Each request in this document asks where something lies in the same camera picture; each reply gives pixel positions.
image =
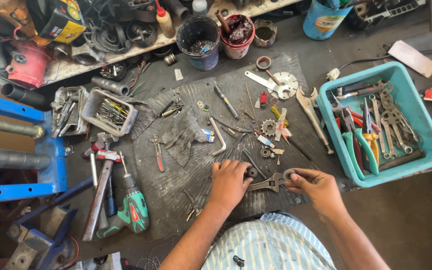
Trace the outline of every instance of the green drill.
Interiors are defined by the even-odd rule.
[[[98,230],[96,235],[99,238],[106,238],[119,232],[124,226],[131,231],[140,233],[149,228],[148,208],[146,207],[145,197],[141,193],[132,173],[128,173],[126,163],[124,163],[123,153],[120,151],[121,161],[124,167],[124,199],[123,211],[118,211],[117,215],[108,218],[109,226]]]

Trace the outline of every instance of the green-handled pliers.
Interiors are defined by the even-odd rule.
[[[356,170],[357,177],[359,180],[364,180],[364,174],[361,171],[360,167],[358,166],[358,162],[356,160],[356,155],[354,152],[354,143],[353,143],[353,135],[356,138],[356,141],[363,147],[364,151],[366,152],[366,155],[368,156],[369,160],[369,167],[371,169],[371,173],[373,175],[379,174],[378,169],[378,163],[376,162],[376,157],[371,150],[370,145],[366,141],[366,139],[363,137],[363,129],[361,128],[355,128],[354,126],[354,120],[351,116],[351,112],[349,108],[343,108],[341,110],[341,127],[345,130],[343,133],[343,138],[346,142],[346,148],[349,153],[349,156],[351,157],[351,163],[353,164],[354,169]]]

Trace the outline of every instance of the black bucket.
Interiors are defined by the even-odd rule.
[[[213,44],[203,53],[192,53],[191,47],[201,40],[209,40]],[[194,17],[184,21],[177,31],[176,44],[187,56],[191,64],[201,70],[212,70],[219,61],[219,28],[208,17]]]

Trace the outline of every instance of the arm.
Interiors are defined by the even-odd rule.
[[[251,165],[237,160],[213,163],[213,185],[208,203],[163,261],[159,270],[201,269],[214,237],[241,201],[252,178],[243,180]]]
[[[289,191],[305,194],[311,199],[346,268],[388,270],[387,264],[346,210],[335,178],[313,169],[294,170],[296,174],[291,175],[292,181],[285,182],[285,186]]]

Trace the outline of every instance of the cutting disc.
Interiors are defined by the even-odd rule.
[[[289,93],[289,97],[291,98],[292,96],[294,96],[294,94],[296,94],[296,90],[299,87],[299,83],[298,80],[296,79],[296,77],[289,73],[289,72],[277,72],[273,74],[274,77],[284,86],[291,86],[291,91]],[[273,81],[273,79],[269,78],[268,79],[268,83],[272,84],[272,85],[276,85],[276,83]],[[268,88],[268,92],[275,98],[279,99],[278,93],[269,89]]]
[[[264,121],[261,125],[261,130],[265,136],[274,136],[276,134],[276,122],[273,120]]]

